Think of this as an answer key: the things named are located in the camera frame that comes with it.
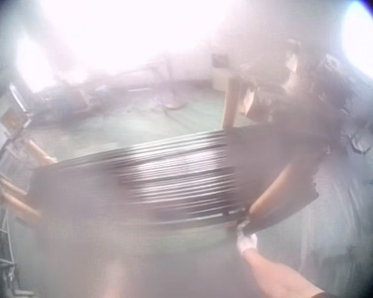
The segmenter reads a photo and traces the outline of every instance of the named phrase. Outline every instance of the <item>white glove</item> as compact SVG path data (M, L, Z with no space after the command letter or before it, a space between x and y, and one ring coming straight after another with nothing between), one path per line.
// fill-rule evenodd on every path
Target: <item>white glove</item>
M257 235L252 234L247 237L242 233L243 227L248 223L249 222L245 221L237 226L237 248L241 255L249 248L257 249Z

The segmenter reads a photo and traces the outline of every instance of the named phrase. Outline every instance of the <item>person's bare forearm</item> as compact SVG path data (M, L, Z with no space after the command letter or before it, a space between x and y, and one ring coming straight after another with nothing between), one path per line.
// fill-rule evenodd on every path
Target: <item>person's bare forearm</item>
M253 248L244 251L243 257L249 263L258 287L267 297L309 298L323 292L292 268L265 259Z

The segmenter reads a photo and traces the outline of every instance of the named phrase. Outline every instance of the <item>hand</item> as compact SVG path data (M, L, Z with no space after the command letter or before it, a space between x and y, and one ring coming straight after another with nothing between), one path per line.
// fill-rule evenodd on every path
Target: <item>hand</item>
M257 235L252 234L248 237L243 235L242 229L248 223L248 221L245 221L237 226L237 248L241 255L249 248L257 249Z

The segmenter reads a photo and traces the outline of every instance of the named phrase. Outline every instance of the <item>floor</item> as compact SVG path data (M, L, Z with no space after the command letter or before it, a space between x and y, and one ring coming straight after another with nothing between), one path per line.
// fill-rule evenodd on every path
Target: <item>floor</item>
M177 96L186 99L187 105L167 113L154 107L152 95L147 92L114 96L115 103L108 111L61 127L34 128L30 134L50 156L61 161L136 143L220 129L223 93L211 88L181 86ZM236 126L250 124L250 120L237 116ZM362 135L362 147L372 143L366 134ZM372 178L373 149L367 156L353 152L328 155L316 175L319 198L284 222L259 232L259 251L270 260L299 270L333 294L348 292L348 281L358 267L370 278L373 187L367 182ZM26 243L17 238L15 245L21 243L17 244L21 247L19 258L26 260L32 241ZM181 297L254 297L257 294L251 286L254 282L240 262L234 241L227 237L201 253L141 261L137 267L146 269L147 290L140 296L174 296L175 289L166 286L173 284L183 289ZM209 271L218 274L217 282L215 274ZM25 278L25 283L35 284L32 279ZM146 296L149 291L154 295Z

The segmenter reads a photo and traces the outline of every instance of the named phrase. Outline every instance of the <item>bundle of metal bars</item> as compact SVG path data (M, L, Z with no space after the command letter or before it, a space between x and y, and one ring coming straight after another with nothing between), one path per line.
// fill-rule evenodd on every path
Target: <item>bundle of metal bars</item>
M113 217L133 227L223 224L246 207L226 150L223 131L187 135L46 166L31 186L39 209L56 217Z

